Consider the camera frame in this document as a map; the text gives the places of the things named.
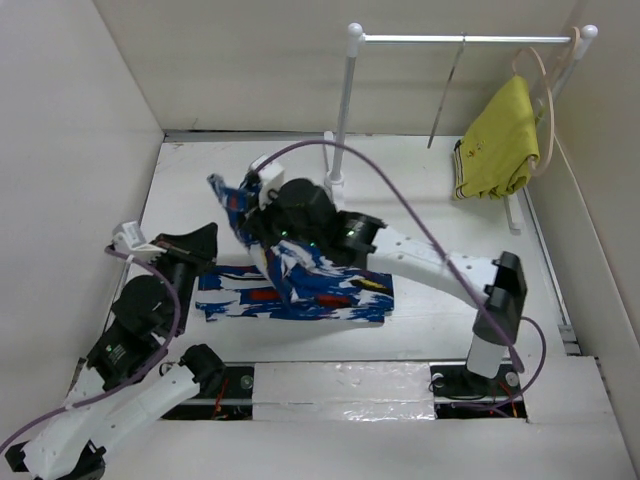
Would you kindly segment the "blue white red patterned trousers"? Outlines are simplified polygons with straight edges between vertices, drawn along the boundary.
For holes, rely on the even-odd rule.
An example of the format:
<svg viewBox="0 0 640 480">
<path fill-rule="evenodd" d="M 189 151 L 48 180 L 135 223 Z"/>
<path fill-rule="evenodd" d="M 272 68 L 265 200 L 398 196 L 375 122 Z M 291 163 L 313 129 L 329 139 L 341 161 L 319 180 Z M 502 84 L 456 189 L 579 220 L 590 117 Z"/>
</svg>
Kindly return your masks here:
<svg viewBox="0 0 640 480">
<path fill-rule="evenodd" d="M 287 238 L 269 246 L 241 229 L 259 187 L 244 179 L 233 188 L 219 174 L 207 181 L 251 259 L 239 265 L 217 264 L 199 277 L 195 306 L 207 321 L 250 317 L 382 324 L 393 311 L 391 275 L 338 266 L 317 246 Z"/>
</svg>

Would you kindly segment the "grey wire hanger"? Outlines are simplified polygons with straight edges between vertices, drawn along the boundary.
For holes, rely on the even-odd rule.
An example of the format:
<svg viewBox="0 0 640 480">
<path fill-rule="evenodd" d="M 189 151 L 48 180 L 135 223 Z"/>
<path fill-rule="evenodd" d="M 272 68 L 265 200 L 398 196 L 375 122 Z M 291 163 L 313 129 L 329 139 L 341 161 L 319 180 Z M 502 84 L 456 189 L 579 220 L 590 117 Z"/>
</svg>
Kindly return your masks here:
<svg viewBox="0 0 640 480">
<path fill-rule="evenodd" d="M 459 61 L 460 61 L 460 59 L 461 59 L 461 57 L 463 55 L 464 49 L 465 49 L 466 37 L 467 37 L 466 32 L 462 32 L 461 33 L 462 40 L 460 42 L 458 50 L 456 51 L 456 55 L 455 55 L 455 57 L 453 59 L 451 68 L 449 70 L 448 77 L 446 79 L 446 83 L 445 83 L 445 86 L 443 88 L 443 91 L 442 91 L 442 94 L 441 94 L 441 97 L 440 97 L 440 101 L 439 101 L 439 104 L 438 104 L 436 115 L 435 115 L 435 118 L 434 118 L 434 121 L 433 121 L 433 124 L 432 124 L 432 127 L 431 127 L 431 131 L 430 131 L 428 142 L 427 142 L 427 149 L 431 149 L 433 141 L 435 139 L 435 136 L 436 136 L 439 124 L 440 124 L 442 112 L 443 112 L 443 109 L 444 109 L 444 105 L 445 105 L 445 102 L 446 102 L 446 98 L 447 98 L 447 95 L 448 95 L 448 91 L 449 91 L 451 82 L 453 80 L 453 77 L 455 75 L 455 72 L 456 72 L 457 66 L 459 64 Z"/>
</svg>

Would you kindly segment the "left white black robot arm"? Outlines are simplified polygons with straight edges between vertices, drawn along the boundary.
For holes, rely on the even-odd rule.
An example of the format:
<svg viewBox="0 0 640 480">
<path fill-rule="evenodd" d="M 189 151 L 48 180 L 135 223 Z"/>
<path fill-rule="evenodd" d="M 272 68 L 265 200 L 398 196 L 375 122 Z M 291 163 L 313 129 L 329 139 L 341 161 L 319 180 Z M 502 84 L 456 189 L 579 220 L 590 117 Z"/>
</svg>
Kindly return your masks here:
<svg viewBox="0 0 640 480">
<path fill-rule="evenodd" d="M 161 363 L 186 330 L 194 283 L 216 264 L 218 226 L 145 239 L 136 221 L 118 225 L 108 255 L 143 269 L 112 303 L 113 321 L 86 356 L 63 404 L 1 445 L 11 471 L 33 479 L 99 479 L 132 431 L 184 400 L 212 396 L 226 366 L 207 345 L 189 347 L 164 377 L 128 402 L 125 391 Z"/>
</svg>

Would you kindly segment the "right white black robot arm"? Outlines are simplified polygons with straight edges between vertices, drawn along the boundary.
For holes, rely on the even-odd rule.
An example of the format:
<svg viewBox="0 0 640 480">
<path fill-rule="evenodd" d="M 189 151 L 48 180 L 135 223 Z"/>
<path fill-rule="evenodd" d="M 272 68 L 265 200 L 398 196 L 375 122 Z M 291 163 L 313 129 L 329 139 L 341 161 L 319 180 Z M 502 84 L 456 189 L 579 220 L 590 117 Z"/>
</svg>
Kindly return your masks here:
<svg viewBox="0 0 640 480">
<path fill-rule="evenodd" d="M 514 344 L 527 294 L 520 258 L 446 253 L 432 241 L 412 238 L 383 220 L 338 209 L 308 179 L 283 182 L 255 173 L 240 230 L 253 240 L 250 252 L 264 259 L 270 280 L 290 292 L 296 287 L 344 294 L 367 273 L 391 274 L 445 292 L 476 308 L 462 381 L 483 394 Z"/>
</svg>

